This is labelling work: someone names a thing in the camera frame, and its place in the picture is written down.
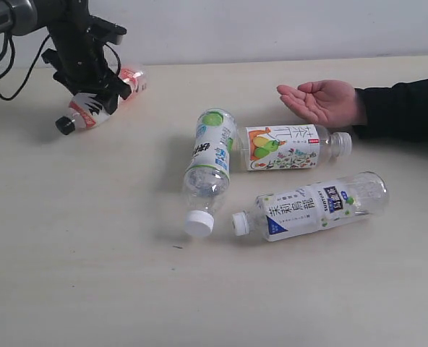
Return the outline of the bare open human hand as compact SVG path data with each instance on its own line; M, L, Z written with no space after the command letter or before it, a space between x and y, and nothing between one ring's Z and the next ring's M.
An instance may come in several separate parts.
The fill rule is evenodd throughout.
M326 128L364 126L367 115L356 89L340 80L277 86L283 104L300 119Z

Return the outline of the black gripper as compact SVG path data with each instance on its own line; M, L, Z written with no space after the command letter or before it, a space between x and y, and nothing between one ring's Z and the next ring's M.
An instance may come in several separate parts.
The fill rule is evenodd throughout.
M54 48L42 53L42 59L55 70L53 78L72 94L99 93L97 100L112 115L119 97L126 100L132 88L116 76L105 59L102 43L87 29L91 15L87 1L61 1L62 8L46 27Z

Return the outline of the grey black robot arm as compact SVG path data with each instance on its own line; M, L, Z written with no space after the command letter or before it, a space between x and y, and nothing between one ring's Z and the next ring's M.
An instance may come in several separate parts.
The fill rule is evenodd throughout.
M47 29L54 47L40 49L35 57L56 70L53 78L71 94L96 94L108 113L115 112L118 99L131 95L131 87L108 67L103 52L104 46L119 45L127 29L92 15L87 1L0 1L0 62L15 54L15 36L41 28Z

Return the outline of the black sleeved forearm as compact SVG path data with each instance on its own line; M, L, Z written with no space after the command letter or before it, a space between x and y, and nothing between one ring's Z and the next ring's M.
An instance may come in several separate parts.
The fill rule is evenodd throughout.
M428 79L356 92L367 120L354 127L359 138L428 142Z

